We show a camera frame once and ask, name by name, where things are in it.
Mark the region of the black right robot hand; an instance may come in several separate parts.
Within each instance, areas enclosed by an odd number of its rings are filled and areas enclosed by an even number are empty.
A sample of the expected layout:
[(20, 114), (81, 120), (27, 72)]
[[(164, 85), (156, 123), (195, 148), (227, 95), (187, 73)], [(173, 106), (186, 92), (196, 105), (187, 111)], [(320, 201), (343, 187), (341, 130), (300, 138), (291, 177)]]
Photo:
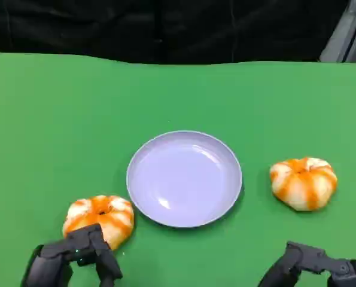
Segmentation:
[(330, 273), (328, 286), (356, 286), (356, 259), (335, 259), (312, 246), (287, 242), (284, 254), (268, 269), (259, 286), (295, 286), (303, 271)]

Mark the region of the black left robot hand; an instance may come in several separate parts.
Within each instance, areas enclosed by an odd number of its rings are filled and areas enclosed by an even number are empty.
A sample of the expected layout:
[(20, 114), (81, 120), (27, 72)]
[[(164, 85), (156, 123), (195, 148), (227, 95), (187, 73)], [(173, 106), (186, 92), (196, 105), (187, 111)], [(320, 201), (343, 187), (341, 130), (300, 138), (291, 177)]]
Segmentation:
[(39, 245), (26, 267), (21, 286), (68, 286), (73, 270), (78, 266), (94, 264), (100, 286), (114, 286), (123, 274), (99, 224), (70, 232), (64, 239)]

